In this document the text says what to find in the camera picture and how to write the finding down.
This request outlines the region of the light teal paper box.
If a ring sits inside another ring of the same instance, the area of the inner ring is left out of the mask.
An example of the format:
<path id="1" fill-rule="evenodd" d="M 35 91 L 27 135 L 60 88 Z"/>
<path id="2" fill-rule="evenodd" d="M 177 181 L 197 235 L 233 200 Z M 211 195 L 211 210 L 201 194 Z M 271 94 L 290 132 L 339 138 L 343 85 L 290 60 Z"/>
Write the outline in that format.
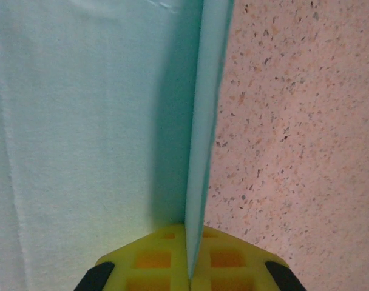
<path id="1" fill-rule="evenodd" d="M 0 289 L 176 222 L 195 264 L 234 0 L 0 0 Z"/>

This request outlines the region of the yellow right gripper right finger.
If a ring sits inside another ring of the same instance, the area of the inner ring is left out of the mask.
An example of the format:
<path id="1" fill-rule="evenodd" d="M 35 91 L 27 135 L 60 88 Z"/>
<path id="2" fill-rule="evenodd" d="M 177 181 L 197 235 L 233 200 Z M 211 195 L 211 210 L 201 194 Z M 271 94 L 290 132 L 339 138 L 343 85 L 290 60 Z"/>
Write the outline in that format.
<path id="1" fill-rule="evenodd" d="M 281 257 L 205 226 L 190 291 L 306 291 Z"/>

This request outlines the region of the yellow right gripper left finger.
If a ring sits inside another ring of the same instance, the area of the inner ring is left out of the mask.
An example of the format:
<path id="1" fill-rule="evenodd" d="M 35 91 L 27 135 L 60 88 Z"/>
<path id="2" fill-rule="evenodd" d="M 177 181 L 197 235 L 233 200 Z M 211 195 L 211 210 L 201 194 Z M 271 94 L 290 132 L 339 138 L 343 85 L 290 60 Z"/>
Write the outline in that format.
<path id="1" fill-rule="evenodd" d="M 163 227 L 102 256 L 74 291 L 189 291 L 184 225 Z"/>

